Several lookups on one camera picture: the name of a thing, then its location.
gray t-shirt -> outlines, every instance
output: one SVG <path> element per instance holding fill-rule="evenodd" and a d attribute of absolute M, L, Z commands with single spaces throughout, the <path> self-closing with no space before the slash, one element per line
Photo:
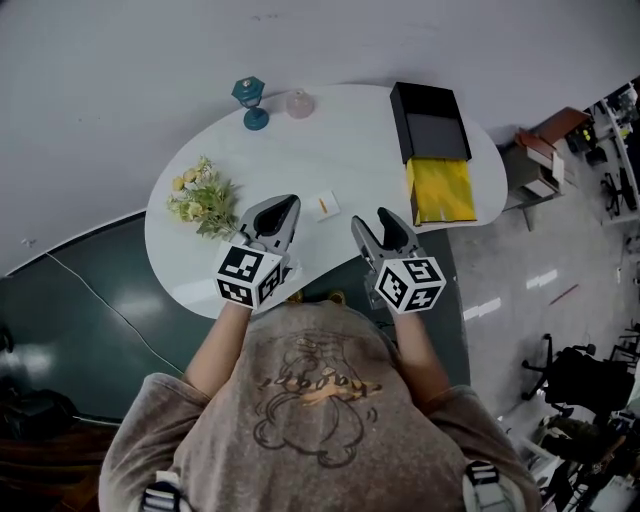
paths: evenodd
<path fill-rule="evenodd" d="M 540 509 L 535 483 L 467 387 L 415 404 L 394 350 L 331 303 L 252 322 L 229 381 L 209 400 L 147 377 L 100 477 L 100 510 L 123 512 L 158 470 L 194 511 L 462 511 L 471 460 L 493 463 Z"/>

black box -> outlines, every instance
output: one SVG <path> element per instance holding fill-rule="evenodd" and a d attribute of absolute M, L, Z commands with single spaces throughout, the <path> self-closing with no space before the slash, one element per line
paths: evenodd
<path fill-rule="evenodd" d="M 412 157 L 471 159 L 453 91 L 396 82 L 391 107 L 405 165 Z"/>

cable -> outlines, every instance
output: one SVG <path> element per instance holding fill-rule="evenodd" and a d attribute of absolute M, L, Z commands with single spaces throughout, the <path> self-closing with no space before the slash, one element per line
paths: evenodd
<path fill-rule="evenodd" d="M 93 425 L 104 425 L 105 427 L 119 427 L 120 425 L 122 425 L 121 421 L 99 420 L 99 419 L 92 418 L 90 416 L 83 416 L 81 414 L 75 414 L 73 416 L 73 419 L 82 421 L 84 423 L 91 423 Z"/>
<path fill-rule="evenodd" d="M 136 329 L 131 322 L 129 322 L 129 320 L 127 320 L 125 318 L 125 316 L 120 313 L 118 310 L 116 310 L 115 308 L 113 308 L 112 306 L 110 306 L 106 300 L 104 300 L 102 297 L 100 297 L 100 295 L 98 295 L 96 293 L 96 291 L 91 288 L 91 286 L 89 286 L 89 284 L 82 279 L 82 277 L 78 274 L 76 274 L 73 270 L 71 270 L 69 267 L 67 267 L 64 263 L 62 263 L 58 258 L 56 258 L 55 256 L 49 254 L 48 252 L 45 252 L 45 254 L 47 256 L 49 256 L 49 258 L 51 258 L 52 260 L 54 260 L 58 265 L 60 265 L 62 268 L 68 270 L 69 272 L 71 272 L 74 276 L 76 276 L 78 279 L 80 279 L 80 281 L 82 281 L 82 284 L 84 284 L 87 289 L 93 294 L 95 295 L 95 297 L 100 300 L 100 302 L 102 302 L 105 306 L 107 306 L 111 311 L 113 311 L 116 315 L 118 315 L 120 318 L 122 318 L 122 320 L 124 320 L 124 322 L 133 330 L 133 332 L 135 332 L 138 335 L 138 338 L 140 338 L 140 341 L 142 341 L 142 343 L 145 344 L 145 346 L 151 351 L 151 353 L 156 356 L 158 359 L 160 359 L 162 362 L 168 364 L 169 366 L 171 366 L 171 368 L 173 368 L 175 371 L 177 371 L 180 375 L 182 375 L 184 372 L 182 370 L 180 370 L 177 366 L 171 364 L 169 361 L 167 361 L 164 357 L 162 357 L 160 354 L 158 354 L 152 347 L 151 345 L 149 345 L 149 343 L 147 343 L 147 340 L 144 339 L 144 337 L 142 336 L 142 334 L 140 334 L 140 331 L 138 331 L 138 329 Z"/>

desk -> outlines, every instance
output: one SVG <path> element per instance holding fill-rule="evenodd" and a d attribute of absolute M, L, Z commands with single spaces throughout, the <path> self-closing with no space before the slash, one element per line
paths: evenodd
<path fill-rule="evenodd" d="M 637 510 L 630 508 L 638 496 L 638 491 L 621 476 L 615 476 L 600 491 L 593 504 L 589 507 L 593 512 L 626 512 Z"/>
<path fill-rule="evenodd" d="M 640 220 L 640 194 L 638 193 L 638 183 L 636 182 L 636 175 L 633 173 L 633 166 L 631 165 L 631 160 L 629 160 L 629 155 L 627 155 L 627 145 L 622 138 L 622 134 L 620 133 L 620 128 L 618 127 L 618 119 L 616 118 L 613 111 L 609 108 L 606 101 L 600 102 L 604 107 L 604 110 L 609 118 L 609 122 L 611 123 L 611 130 L 613 132 L 613 138 L 618 151 L 620 152 L 620 159 L 622 160 L 622 166 L 624 167 L 624 171 L 627 174 L 627 178 L 629 179 L 629 183 L 633 188 L 633 193 L 636 198 L 636 204 L 638 205 L 638 210 L 635 212 L 630 211 L 624 215 L 618 215 L 617 217 L 613 217 L 612 219 L 607 219 L 603 222 L 604 225 L 611 224 L 619 224 L 621 222 L 630 222 L 634 220 Z"/>
<path fill-rule="evenodd" d="M 303 202 L 296 235 L 289 248 L 294 272 L 262 307 L 267 310 L 338 265 L 358 256 L 351 217 L 359 215 L 377 236 L 376 215 L 384 206 L 411 224 L 404 165 L 389 101 L 391 90 L 369 85 L 332 85 L 307 89 L 316 101 L 307 119 L 284 112 L 284 95 L 263 105 L 269 125 L 259 132 L 242 124 L 244 109 L 220 119 L 189 141 L 169 162 L 151 192 L 145 242 L 153 271 L 180 304 L 217 318 L 223 301 L 213 286 L 212 262 L 219 241 L 204 239 L 193 224 L 181 223 L 166 209 L 171 180 L 207 155 L 223 174 L 240 185 L 237 213 L 271 196 L 293 193 Z M 486 132 L 463 115 L 471 148 L 469 175 L 477 221 L 438 223 L 421 233 L 456 225 L 483 225 L 502 211 L 507 180 L 497 148 Z M 333 190 L 340 215 L 316 223 L 306 201 Z"/>

flower bouquet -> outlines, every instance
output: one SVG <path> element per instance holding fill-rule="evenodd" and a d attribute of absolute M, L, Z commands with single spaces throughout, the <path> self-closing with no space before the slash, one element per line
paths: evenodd
<path fill-rule="evenodd" d="M 200 223 L 198 234 L 229 238 L 236 231 L 237 187 L 223 179 L 207 157 L 201 156 L 197 166 L 175 177 L 172 188 L 169 211 L 183 222 Z"/>

